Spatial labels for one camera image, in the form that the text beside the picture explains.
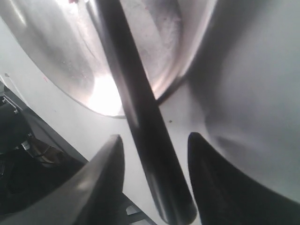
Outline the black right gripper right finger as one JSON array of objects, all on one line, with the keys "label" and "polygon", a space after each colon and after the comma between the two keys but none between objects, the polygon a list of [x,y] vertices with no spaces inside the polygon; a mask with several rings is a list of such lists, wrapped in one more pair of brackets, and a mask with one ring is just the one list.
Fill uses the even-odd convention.
[{"label": "black right gripper right finger", "polygon": [[251,179],[200,133],[188,137],[188,170],[203,225],[298,225],[300,205]]}]

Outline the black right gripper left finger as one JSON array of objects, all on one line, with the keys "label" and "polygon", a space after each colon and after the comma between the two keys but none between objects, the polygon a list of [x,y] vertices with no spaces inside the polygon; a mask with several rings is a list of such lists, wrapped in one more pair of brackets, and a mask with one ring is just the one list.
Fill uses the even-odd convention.
[{"label": "black right gripper left finger", "polygon": [[117,225],[124,147],[112,135],[94,158],[48,196],[6,217],[2,225]]}]

